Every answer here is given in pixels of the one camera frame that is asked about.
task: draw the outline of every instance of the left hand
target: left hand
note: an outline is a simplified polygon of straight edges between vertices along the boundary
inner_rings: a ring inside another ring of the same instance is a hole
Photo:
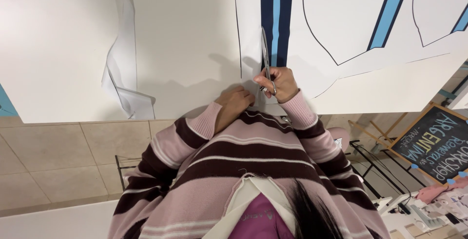
[[[231,125],[247,107],[253,106],[255,96],[239,85],[229,92],[222,93],[214,102],[223,106],[216,117],[214,125],[214,134],[216,134]]]

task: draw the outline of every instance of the light blue stripe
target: light blue stripe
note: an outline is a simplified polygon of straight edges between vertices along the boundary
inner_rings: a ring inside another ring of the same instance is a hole
[[[278,38],[279,38],[279,5],[280,0],[273,0],[273,40],[272,40],[272,59],[271,66],[276,66],[278,57]]]
[[[18,113],[16,112],[13,104],[11,104],[10,99],[7,96],[7,93],[3,90],[3,87],[0,84],[0,116],[17,116]]]
[[[457,26],[453,29],[453,32],[458,30],[463,30],[466,25],[468,24],[468,9],[465,10],[463,16],[461,16],[460,21],[458,22]]]
[[[385,37],[390,29],[390,24],[392,24],[393,17],[395,16],[398,3],[400,3],[400,0],[387,0],[370,49],[383,46]]]

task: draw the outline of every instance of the tile floor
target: tile floor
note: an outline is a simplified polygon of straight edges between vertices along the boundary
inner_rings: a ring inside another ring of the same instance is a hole
[[[468,71],[458,71],[443,89],[452,91],[467,74]],[[437,95],[433,101],[441,103],[444,99]],[[418,114],[409,113],[390,137],[398,136]],[[359,139],[370,150],[375,140],[352,128],[348,120],[379,136],[369,121],[386,131],[400,115],[325,115],[322,121],[327,128],[346,128],[351,140]],[[172,123],[173,120],[139,120],[24,124],[19,117],[0,117],[0,216],[119,198],[122,187],[114,155],[124,161],[123,166],[136,165],[135,159],[140,158],[151,135]],[[384,161],[391,170],[398,171],[392,161]],[[366,166],[363,163],[357,167],[365,170]],[[395,195],[376,174],[369,177],[370,182],[384,184],[378,188],[383,195]],[[411,181],[406,185],[412,191],[420,188]]]

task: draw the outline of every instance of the scissors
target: scissors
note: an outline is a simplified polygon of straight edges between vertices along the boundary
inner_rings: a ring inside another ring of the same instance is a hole
[[[276,94],[276,85],[275,82],[272,81],[272,77],[270,75],[270,58],[268,57],[268,47],[267,47],[267,41],[266,41],[266,34],[265,34],[265,29],[262,26],[262,53],[263,53],[263,62],[265,63],[265,69],[266,69],[266,78],[270,80],[273,84],[273,92],[272,96]],[[265,86],[260,87],[260,91],[266,92],[268,89]]]

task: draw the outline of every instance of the black hair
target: black hair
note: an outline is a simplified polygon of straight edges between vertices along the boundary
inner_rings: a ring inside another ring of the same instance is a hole
[[[307,194],[304,185],[295,179],[296,187],[291,197],[291,210],[296,219],[295,239],[344,239],[335,218],[320,197],[315,202]],[[382,237],[367,228],[375,239]]]

